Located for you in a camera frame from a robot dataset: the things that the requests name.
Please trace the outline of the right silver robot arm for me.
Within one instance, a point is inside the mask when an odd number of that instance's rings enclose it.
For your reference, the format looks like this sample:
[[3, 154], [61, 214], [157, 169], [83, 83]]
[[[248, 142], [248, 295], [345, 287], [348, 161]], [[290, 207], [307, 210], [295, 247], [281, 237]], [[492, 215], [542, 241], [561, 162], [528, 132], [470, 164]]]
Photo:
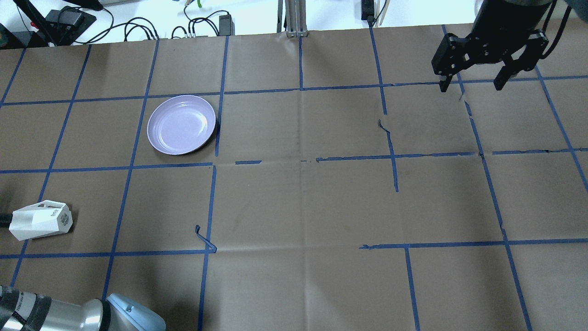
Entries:
[[532, 70], [556, 48], [571, 11], [587, 20], [585, 0], [568, 0], [566, 4], [556, 38], [549, 42], [545, 31], [556, 1], [484, 0], [469, 35], [445, 34], [432, 58], [441, 92], [447, 91], [457, 73], [473, 65], [503, 63], [493, 81], [498, 91], [521, 71]]

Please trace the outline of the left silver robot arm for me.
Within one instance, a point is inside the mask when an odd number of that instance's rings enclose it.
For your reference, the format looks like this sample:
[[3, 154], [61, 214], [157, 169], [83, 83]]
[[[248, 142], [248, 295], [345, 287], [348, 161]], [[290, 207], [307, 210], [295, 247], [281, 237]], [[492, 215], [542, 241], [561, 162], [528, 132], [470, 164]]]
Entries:
[[1, 287], [3, 331], [165, 331], [162, 317], [145, 306], [112, 294], [82, 305]]

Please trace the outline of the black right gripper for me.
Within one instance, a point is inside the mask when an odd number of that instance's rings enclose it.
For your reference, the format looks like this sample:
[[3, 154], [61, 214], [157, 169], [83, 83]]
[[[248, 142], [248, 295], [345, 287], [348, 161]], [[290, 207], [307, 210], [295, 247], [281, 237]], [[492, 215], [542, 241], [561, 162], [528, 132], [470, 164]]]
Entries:
[[545, 59], [548, 38], [544, 31], [522, 23], [475, 23], [471, 32], [460, 38], [443, 36], [432, 58], [433, 72], [439, 76], [441, 92], [447, 92], [453, 77], [473, 65], [504, 63], [493, 84], [501, 91], [520, 71], [531, 71]]

